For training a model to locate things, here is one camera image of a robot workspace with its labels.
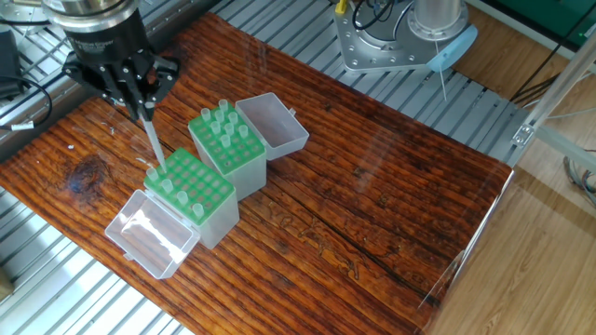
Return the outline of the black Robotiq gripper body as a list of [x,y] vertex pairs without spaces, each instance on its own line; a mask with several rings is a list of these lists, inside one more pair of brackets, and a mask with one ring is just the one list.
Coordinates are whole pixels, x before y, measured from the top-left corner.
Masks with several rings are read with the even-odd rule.
[[124,67],[138,82],[146,82],[154,61],[144,28],[65,33],[73,51],[63,64],[63,72],[77,83],[106,85],[104,74],[112,74],[115,82],[123,82]]

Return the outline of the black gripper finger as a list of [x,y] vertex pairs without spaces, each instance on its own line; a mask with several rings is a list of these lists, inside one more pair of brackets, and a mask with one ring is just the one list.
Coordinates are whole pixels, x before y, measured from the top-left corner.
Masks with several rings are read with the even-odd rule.
[[63,72],[95,96],[125,106],[132,120],[140,118],[138,101],[125,82],[119,81],[108,65],[88,65],[79,58],[68,58]]
[[143,79],[140,85],[142,107],[139,115],[143,121],[152,121],[156,104],[163,101],[180,77],[181,62],[176,58],[156,58],[154,79]]

